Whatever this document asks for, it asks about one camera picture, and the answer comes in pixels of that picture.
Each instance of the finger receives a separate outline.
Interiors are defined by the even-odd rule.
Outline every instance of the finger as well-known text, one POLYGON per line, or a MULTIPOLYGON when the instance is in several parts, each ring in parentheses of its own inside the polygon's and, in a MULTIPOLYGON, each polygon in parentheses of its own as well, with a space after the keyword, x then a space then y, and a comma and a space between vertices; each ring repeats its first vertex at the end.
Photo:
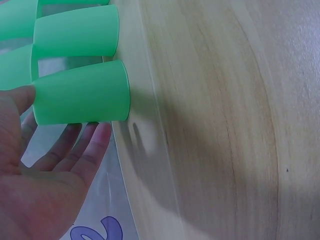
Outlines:
POLYGON ((66 156, 66 158, 59 162, 57 166, 55 166, 55 168, 53 169, 54 172, 69 172, 73 168, 76 162, 84 154, 84 151, 89 145, 89 142, 94 135, 97 126, 98 123, 95 122, 89 123, 85 127, 79 141, 76 143, 71 152, 66 156))
POLYGON ((55 166, 66 157, 69 151, 74 146, 79 133, 81 131, 81 124, 69 124, 64 129, 59 139, 55 142, 53 147, 46 155, 40 158, 32 168, 40 171, 52 171, 55 166))
POLYGON ((31 112, 21 124, 21 156, 25 154, 37 127, 38 125, 36 123, 35 115, 31 112))
POLYGON ((36 98, 36 89, 32 85, 22 86, 10 91, 1 91, 1 96, 10 97, 14 101, 18 112, 21 115, 34 103, 36 98))
POLYGON ((87 188, 90 187, 107 151, 111 133, 112 127, 109 123, 99 124, 82 157, 71 169, 71 172, 80 177, 87 188))

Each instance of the human hand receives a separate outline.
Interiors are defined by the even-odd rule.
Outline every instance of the human hand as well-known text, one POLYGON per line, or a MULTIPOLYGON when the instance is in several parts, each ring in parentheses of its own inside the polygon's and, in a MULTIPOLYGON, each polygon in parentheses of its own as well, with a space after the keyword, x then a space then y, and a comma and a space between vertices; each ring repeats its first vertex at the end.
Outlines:
POLYGON ((20 115, 35 100, 33 86, 0 91, 0 236, 58 240, 72 226, 105 155, 112 128, 70 124, 31 168, 21 162, 37 124, 20 115))

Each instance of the blue printed design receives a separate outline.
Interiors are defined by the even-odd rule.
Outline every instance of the blue printed design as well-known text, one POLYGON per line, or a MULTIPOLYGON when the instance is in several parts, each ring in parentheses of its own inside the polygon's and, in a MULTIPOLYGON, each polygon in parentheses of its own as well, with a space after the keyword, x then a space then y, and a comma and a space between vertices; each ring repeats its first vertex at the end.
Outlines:
POLYGON ((83 236, 91 240, 123 240, 123 231, 120 223, 112 216, 107 216, 101 220, 105 228, 107 237, 104 239, 97 231, 86 227, 76 226, 70 232, 71 240, 85 240, 83 236))

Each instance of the cup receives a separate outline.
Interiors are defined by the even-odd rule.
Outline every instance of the cup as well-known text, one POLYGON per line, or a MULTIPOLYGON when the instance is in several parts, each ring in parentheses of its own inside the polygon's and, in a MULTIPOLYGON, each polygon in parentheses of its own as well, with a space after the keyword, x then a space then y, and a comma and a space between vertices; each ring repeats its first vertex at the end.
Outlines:
POLYGON ((0 55, 0 90, 30 85, 38 78, 38 59, 33 51, 30 44, 0 55))
POLYGON ((37 19, 33 42, 40 57, 113 57, 118 39, 118 9, 106 5, 37 19))
POLYGON ((108 5, 110 0, 39 0, 41 4, 101 4, 108 5))
POLYGON ((129 115, 130 87, 120 60, 58 72, 33 84, 39 125, 124 121, 129 115))
POLYGON ((38 0, 10 0, 0 5, 0 41, 34 35, 42 8, 38 0))

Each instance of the wood grain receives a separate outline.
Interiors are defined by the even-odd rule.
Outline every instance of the wood grain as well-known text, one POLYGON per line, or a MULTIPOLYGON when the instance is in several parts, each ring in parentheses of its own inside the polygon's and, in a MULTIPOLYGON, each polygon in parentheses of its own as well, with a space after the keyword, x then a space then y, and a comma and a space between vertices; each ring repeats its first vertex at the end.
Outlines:
POLYGON ((320 239, 320 2, 113 2, 140 239, 320 239))

